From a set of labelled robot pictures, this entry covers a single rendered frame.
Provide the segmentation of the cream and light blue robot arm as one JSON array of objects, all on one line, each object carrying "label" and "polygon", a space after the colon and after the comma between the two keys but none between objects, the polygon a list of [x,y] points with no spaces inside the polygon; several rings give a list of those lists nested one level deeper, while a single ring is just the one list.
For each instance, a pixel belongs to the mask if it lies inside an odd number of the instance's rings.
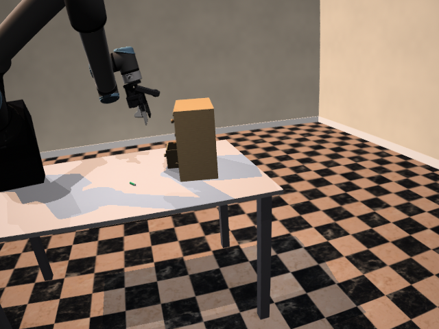
[{"label": "cream and light blue robot arm", "polygon": [[114,72],[121,72],[124,84],[142,79],[132,47],[109,53],[104,0],[22,0],[0,24],[0,145],[13,141],[22,127],[20,114],[5,100],[3,75],[11,59],[65,6],[71,26],[79,32],[102,103],[119,99]]}]

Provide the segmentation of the light wooden chest of drawers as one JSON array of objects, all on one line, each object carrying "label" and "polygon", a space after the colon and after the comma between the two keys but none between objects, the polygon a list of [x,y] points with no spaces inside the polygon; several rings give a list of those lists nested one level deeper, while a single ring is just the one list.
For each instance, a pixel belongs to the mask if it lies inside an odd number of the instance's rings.
[{"label": "light wooden chest of drawers", "polygon": [[218,179],[214,108],[209,98],[176,100],[180,181]]}]

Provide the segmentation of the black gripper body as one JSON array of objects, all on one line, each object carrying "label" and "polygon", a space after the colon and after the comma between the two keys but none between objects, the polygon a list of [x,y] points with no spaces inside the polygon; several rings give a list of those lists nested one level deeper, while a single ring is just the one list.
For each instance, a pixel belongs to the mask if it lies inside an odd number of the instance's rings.
[{"label": "black gripper body", "polygon": [[[140,101],[139,101],[139,100],[141,100],[140,97],[143,98],[144,105],[147,102],[146,98],[145,98],[145,94],[136,91],[137,84],[139,84],[139,83],[141,83],[140,80],[137,82],[129,83],[129,84],[126,84],[123,86],[123,88],[126,91],[126,95],[127,95],[126,100],[128,102],[129,108],[135,108],[137,106],[140,106],[141,105]],[[133,85],[134,85],[134,88],[133,88]]]}]

